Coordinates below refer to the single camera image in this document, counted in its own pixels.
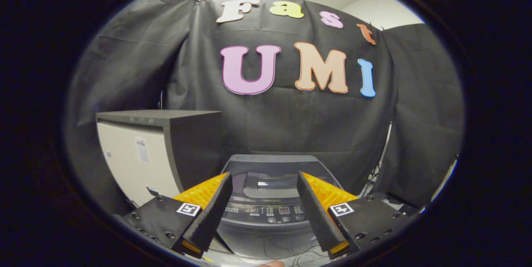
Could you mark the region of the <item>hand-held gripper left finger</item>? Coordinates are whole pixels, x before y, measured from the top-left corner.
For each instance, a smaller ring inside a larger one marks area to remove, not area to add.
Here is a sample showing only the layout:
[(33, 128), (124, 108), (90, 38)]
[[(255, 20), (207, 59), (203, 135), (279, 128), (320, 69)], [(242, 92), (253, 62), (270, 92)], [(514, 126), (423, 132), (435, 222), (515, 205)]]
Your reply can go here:
[(125, 215), (124, 224), (167, 249), (201, 259), (232, 192), (232, 174), (225, 172), (175, 197), (155, 196)]

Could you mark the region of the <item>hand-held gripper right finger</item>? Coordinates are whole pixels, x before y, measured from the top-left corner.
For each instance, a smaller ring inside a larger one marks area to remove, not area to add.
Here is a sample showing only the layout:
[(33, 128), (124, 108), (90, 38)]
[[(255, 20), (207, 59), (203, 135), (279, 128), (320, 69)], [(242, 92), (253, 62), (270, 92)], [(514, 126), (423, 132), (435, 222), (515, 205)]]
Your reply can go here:
[(305, 172), (298, 173), (296, 187), (314, 236), (330, 259), (385, 242), (410, 222), (382, 200), (356, 197)]

